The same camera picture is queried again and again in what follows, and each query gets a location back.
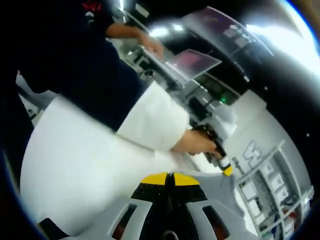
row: box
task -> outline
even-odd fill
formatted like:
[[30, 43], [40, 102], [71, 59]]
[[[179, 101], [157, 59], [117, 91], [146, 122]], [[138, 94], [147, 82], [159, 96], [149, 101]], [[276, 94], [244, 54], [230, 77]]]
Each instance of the box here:
[[248, 205], [254, 217], [257, 217], [261, 213], [255, 199], [252, 199], [251, 201], [249, 201]]
[[277, 174], [273, 175], [270, 178], [270, 183], [271, 183], [271, 187], [272, 187], [274, 192], [277, 191], [282, 185], [285, 184], [285, 182], [282, 179], [280, 173], [277, 173]]
[[295, 221], [293, 218], [291, 217], [287, 217], [285, 220], [284, 220], [284, 224], [283, 224], [283, 230], [284, 232], [289, 232], [291, 229], [294, 229], [295, 228]]
[[256, 222], [257, 225], [260, 225], [266, 219], [267, 219], [266, 215], [262, 212], [260, 215], [258, 215], [255, 218], [255, 222]]
[[275, 192], [274, 197], [277, 200], [277, 202], [281, 204], [283, 200], [289, 197], [287, 188], [285, 186], [282, 186], [279, 190]]
[[248, 181], [243, 187], [242, 191], [247, 200], [253, 199], [257, 196], [257, 188], [252, 180]]
[[264, 174], [265, 176], [269, 176], [273, 171], [274, 171], [274, 168], [272, 167], [272, 165], [271, 165], [270, 162], [266, 163], [266, 164], [261, 168], [261, 172], [262, 172], [262, 174]]

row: dark shirt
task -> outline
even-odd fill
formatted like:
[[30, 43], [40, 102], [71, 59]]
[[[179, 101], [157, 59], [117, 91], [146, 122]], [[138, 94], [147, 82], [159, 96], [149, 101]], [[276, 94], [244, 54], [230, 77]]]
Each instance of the dark shirt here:
[[88, 114], [117, 130], [147, 86], [106, 41], [110, 7], [89, 25], [81, 0], [19, 5], [17, 65], [34, 92], [63, 94]]

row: table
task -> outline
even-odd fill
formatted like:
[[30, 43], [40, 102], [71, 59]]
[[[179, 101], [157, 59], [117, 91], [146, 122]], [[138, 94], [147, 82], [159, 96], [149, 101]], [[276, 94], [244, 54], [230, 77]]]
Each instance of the table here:
[[186, 78], [182, 74], [178, 73], [172, 67], [170, 67], [167, 63], [160, 61], [154, 54], [148, 52], [144, 47], [140, 47], [137, 55], [142, 54], [136, 62], [138, 66], [145, 59], [150, 59], [167, 77], [172, 80], [178, 88], [182, 88], [190, 79]]
[[[58, 96], [45, 110], [23, 158], [20, 191], [34, 223], [50, 218], [65, 233], [83, 230], [117, 197], [130, 197], [147, 175], [195, 169], [186, 156], [129, 142]], [[205, 173], [221, 173], [203, 154], [191, 157]], [[254, 233], [248, 211], [247, 228]]]

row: yellow tip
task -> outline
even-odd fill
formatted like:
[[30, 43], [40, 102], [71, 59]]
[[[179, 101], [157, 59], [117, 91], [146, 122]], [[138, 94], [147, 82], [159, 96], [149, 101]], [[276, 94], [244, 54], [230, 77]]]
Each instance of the yellow tip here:
[[224, 175], [230, 176], [234, 172], [232, 166], [229, 166], [227, 169], [223, 171]]

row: sleeve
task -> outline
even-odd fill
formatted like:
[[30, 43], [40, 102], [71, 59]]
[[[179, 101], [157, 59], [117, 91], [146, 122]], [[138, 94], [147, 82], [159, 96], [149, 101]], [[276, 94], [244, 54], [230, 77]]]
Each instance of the sleeve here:
[[150, 149], [168, 151], [182, 138], [189, 114], [153, 82], [121, 124], [117, 134]]
[[112, 3], [110, 0], [95, 0], [97, 9], [94, 13], [92, 28], [101, 34], [106, 34], [106, 30], [114, 23], [112, 17]]
[[147, 86], [124, 62], [114, 68], [116, 75], [108, 67], [102, 78], [72, 87], [65, 96], [122, 138], [157, 151], [172, 149], [188, 128], [189, 114], [156, 82]]

